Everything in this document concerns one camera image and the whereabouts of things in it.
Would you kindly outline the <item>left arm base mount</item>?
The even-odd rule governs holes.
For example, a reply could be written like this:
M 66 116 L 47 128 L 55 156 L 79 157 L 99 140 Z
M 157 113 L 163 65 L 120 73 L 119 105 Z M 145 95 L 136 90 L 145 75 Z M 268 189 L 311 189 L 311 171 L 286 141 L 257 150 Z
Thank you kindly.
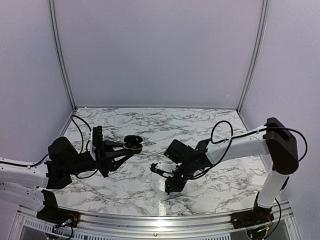
M 77 227 L 80 218 L 80 213 L 78 211 L 60 208 L 55 194 L 51 191 L 44 189 L 41 193 L 43 194 L 44 200 L 43 207 L 36 214 L 38 219 L 56 225 L 61 225 L 62 223 L 71 220 L 70 225 L 73 228 Z

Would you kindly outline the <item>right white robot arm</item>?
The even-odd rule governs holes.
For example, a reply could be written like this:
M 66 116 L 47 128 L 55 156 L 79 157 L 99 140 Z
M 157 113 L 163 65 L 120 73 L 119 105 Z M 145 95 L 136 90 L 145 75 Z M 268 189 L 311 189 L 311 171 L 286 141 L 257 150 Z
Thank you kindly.
M 297 140 L 291 130 L 275 117 L 268 118 L 265 125 L 251 132 L 217 142 L 205 139 L 199 141 L 195 148 L 175 139 L 164 154 L 179 165 L 165 181 L 168 194 L 181 192 L 200 169 L 215 167 L 228 160 L 269 155 L 271 170 L 258 193 L 257 206 L 247 214 L 252 224 L 260 223 L 267 216 L 267 209 L 272 207 L 288 177 L 299 167 Z

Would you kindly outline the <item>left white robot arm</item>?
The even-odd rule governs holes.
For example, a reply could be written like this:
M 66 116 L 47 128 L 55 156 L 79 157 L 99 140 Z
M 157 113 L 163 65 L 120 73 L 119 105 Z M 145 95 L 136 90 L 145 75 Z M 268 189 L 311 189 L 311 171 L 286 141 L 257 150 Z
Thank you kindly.
M 58 223 L 64 215 L 52 190 L 61 190 L 72 183 L 72 176 L 90 171 L 108 177 L 142 151 L 142 141 L 137 135 L 127 135 L 123 142 L 104 140 L 98 125 L 90 132 L 89 149 L 79 153 L 67 137 L 59 137 L 42 161 L 0 162 L 0 197 L 37 212 L 43 210 L 51 222 Z

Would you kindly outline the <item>black earbud charging case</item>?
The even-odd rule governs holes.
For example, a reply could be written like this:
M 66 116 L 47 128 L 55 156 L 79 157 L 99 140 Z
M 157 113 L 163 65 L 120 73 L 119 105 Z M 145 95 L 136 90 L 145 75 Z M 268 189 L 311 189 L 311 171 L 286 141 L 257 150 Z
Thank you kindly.
M 127 150 L 141 150 L 143 139 L 137 135 L 127 135 L 124 137 L 123 147 Z

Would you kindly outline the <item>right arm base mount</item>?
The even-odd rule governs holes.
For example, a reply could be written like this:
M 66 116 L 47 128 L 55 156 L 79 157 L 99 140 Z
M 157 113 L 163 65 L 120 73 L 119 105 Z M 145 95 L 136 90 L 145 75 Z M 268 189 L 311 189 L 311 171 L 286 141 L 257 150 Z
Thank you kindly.
M 250 210 L 234 212 L 230 215 L 230 223 L 234 229 L 247 228 L 255 225 L 269 223 L 274 220 L 272 208 L 258 206 L 259 193 L 256 195 L 253 208 Z

